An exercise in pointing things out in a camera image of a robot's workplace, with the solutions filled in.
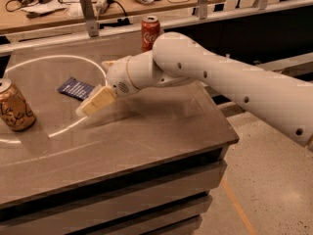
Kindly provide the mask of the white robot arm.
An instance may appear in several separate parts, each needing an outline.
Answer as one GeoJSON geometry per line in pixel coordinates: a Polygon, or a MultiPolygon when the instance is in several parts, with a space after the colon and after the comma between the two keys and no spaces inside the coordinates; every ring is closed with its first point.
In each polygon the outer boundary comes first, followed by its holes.
{"type": "Polygon", "coordinates": [[[200,81],[262,119],[299,145],[313,147],[313,83],[264,70],[207,51],[177,32],[159,36],[153,49],[104,62],[106,84],[76,110],[90,116],[116,98],[148,87],[200,81]]]}

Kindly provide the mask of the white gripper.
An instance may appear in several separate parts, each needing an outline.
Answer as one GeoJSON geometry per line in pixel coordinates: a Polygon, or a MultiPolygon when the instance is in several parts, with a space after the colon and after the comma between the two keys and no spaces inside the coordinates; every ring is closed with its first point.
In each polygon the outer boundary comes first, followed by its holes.
{"type": "Polygon", "coordinates": [[[128,96],[140,91],[133,84],[128,74],[130,59],[130,56],[126,56],[118,60],[102,62],[102,67],[107,72],[107,84],[109,86],[96,86],[76,109],[78,116],[88,117],[109,106],[116,100],[116,94],[128,96]]]}

